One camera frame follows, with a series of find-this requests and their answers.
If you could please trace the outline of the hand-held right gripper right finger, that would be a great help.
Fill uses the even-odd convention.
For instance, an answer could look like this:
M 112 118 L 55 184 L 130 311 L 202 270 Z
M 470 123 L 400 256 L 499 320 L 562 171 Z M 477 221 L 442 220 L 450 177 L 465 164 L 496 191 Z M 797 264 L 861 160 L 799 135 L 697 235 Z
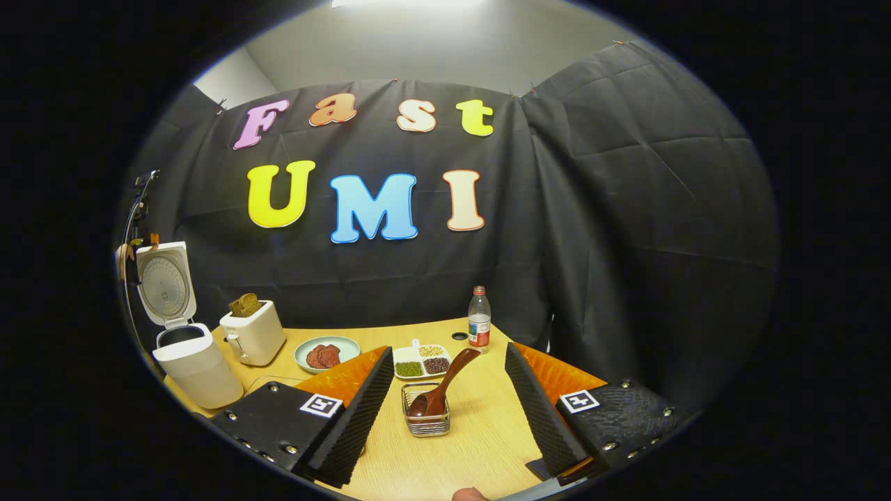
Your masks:
M 681 409 L 643 384 L 606 383 L 516 342 L 506 348 L 504 370 L 544 469 L 561 485 L 624 468 L 681 425 Z

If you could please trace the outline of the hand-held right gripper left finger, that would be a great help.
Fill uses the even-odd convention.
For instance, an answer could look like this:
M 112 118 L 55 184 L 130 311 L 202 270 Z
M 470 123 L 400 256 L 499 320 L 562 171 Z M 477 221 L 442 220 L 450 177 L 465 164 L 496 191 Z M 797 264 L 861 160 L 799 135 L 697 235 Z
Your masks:
M 207 423 L 293 475 L 340 488 L 352 477 L 393 374 L 393 350 L 381 346 L 296 386 L 270 381 Z

